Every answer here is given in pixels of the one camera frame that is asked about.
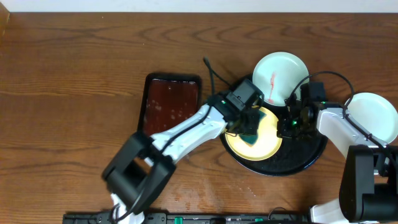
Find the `green scrubbing sponge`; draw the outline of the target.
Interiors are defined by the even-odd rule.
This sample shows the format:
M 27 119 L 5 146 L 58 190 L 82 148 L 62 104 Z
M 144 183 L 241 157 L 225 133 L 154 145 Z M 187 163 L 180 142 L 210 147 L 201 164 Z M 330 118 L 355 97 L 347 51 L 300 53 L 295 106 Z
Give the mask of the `green scrubbing sponge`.
M 266 116 L 266 114 L 263 111 L 261 111 L 260 114 L 261 114 L 260 117 L 260 122 L 261 122 L 261 120 L 263 119 L 263 117 Z M 239 134 L 238 136 L 248 145 L 254 145 L 258 139 L 258 133 L 256 135 L 250 135 L 250 136 Z

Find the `yellow plate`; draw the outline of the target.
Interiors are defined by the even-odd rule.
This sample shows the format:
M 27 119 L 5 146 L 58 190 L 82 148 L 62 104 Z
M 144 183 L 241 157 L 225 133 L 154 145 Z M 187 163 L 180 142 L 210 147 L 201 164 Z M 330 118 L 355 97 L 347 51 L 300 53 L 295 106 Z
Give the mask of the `yellow plate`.
M 231 150 L 243 159 L 261 161 L 273 156 L 282 144 L 282 138 L 278 138 L 277 116 L 267 108 L 261 107 L 266 116 L 259 123 L 258 139 L 254 145 L 246 144 L 238 135 L 226 134 L 227 145 Z

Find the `pale green plate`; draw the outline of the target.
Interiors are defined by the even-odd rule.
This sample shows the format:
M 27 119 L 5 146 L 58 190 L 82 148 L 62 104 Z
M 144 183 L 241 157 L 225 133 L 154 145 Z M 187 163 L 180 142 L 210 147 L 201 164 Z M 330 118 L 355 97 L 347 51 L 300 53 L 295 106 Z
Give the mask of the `pale green plate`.
M 348 105 L 349 114 L 375 137 L 392 143 L 397 137 L 397 110 L 375 93 L 357 93 Z
M 293 89 L 307 76 L 307 66 L 296 55 L 274 52 L 257 63 L 252 82 L 263 92 L 266 103 L 285 106 L 285 100 Z

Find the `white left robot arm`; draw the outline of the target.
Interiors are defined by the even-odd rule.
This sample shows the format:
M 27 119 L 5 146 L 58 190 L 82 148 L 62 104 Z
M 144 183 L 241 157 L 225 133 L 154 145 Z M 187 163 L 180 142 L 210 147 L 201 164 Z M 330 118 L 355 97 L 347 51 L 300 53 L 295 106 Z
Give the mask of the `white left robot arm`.
M 142 223 L 143 211 L 161 194 L 177 162 L 199 145 L 242 123 L 260 108 L 263 95 L 232 92 L 210 96 L 190 118 L 161 133 L 132 134 L 102 173 L 114 200 L 111 223 Z

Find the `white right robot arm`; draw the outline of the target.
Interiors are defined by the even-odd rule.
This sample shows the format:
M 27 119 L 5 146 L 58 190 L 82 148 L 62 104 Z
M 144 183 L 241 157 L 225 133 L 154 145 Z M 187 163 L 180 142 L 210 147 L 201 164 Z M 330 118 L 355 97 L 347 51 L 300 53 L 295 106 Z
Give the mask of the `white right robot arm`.
M 277 123 L 280 138 L 328 138 L 345 157 L 339 196 L 315 205 L 315 223 L 386 223 L 397 221 L 397 147 L 374 137 L 348 110 L 327 101 L 296 103 Z

